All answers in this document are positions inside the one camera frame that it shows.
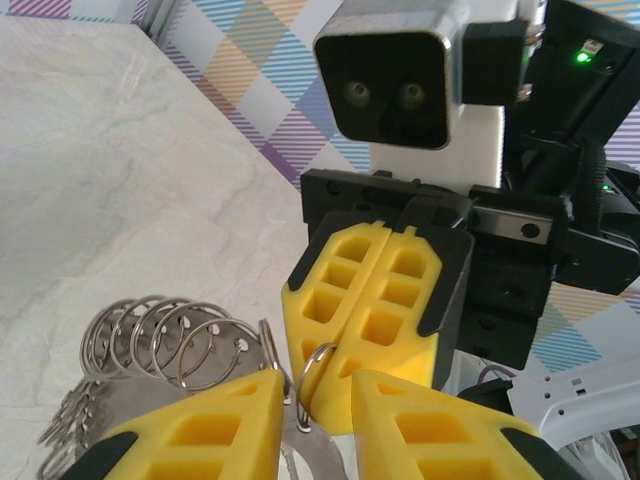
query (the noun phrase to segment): marble surface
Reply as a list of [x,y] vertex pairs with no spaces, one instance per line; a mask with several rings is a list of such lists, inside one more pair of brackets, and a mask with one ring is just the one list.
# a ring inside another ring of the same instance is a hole
[[81,377],[112,301],[271,320],[306,245],[299,194],[136,28],[0,17],[0,478]]

